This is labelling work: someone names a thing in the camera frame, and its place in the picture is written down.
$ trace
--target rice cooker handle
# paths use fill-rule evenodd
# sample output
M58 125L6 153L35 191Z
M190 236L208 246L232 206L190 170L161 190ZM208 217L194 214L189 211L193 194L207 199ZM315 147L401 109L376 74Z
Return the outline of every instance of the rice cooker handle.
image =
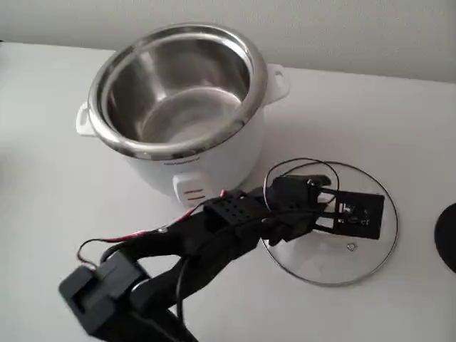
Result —
M276 102L290 92L290 82L283 66L268 64L268 88L264 96L264 105Z
M90 123L90 118L88 116L88 106L87 103L79 108L78 114L76 116L76 132L83 137L95 137L95 131L92 128Z

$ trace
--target stainless steel inner pot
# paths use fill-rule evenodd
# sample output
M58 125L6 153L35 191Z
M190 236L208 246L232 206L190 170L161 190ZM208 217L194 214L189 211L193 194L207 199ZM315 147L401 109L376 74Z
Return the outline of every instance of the stainless steel inner pot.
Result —
M90 88L98 136L126 155L164 160L214 147L260 109L266 64L239 33L206 24L156 31L115 53Z

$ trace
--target white wall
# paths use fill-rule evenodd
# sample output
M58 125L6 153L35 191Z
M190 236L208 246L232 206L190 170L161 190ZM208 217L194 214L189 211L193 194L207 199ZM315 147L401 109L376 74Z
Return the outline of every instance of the white wall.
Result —
M285 66L456 81L456 0L0 0L0 39L120 48L183 21L238 29Z

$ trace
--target black object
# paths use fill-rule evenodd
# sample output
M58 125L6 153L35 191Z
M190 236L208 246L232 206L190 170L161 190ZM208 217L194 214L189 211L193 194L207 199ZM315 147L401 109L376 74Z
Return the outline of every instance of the black object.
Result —
M439 216L434 241L440 257L456 273L456 204L450 205Z
M208 285L261 238L275 245L320 229L378 239L384 197L323 187L330 183L322 175L276 178L268 189L271 211L262 188L210 199L202 212L108 249L95 270L78 267L62 281L60 293L85 331L101 340L197 342L168 308ZM327 204L318 202L322 192L335 197L335 212L325 212ZM319 217L332 218L334 226L318 226ZM154 277L137 263L160 255L181 259Z

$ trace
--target white table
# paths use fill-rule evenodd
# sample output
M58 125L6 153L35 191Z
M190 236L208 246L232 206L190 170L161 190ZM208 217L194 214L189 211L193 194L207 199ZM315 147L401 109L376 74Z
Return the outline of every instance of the white table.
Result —
M0 43L0 341L89 341L57 292L77 246L182 212L115 152L75 132L76 111L110 54ZM264 152L248 186L289 157L353 163L390 190L399 244L374 277L337 289L293 279L257 248L185 301L188 326L201 342L453 342L456 277L437 255L433 228L456 202L456 85L288 72L291 93L266 110ZM155 274L174 261L145 266Z

